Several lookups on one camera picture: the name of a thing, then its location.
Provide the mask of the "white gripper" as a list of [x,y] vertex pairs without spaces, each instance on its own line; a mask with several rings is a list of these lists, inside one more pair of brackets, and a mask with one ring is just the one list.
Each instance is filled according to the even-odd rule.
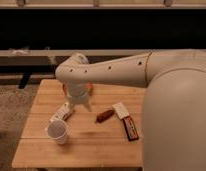
[[70,104],[84,104],[84,107],[92,112],[91,104],[88,101],[88,89],[85,84],[66,83],[65,91]]

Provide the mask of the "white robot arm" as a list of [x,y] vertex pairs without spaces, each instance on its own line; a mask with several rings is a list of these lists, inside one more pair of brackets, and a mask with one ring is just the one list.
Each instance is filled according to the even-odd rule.
[[206,52],[154,51],[94,64],[76,53],[56,68],[56,79],[73,104],[86,83],[144,88],[144,171],[206,171]]

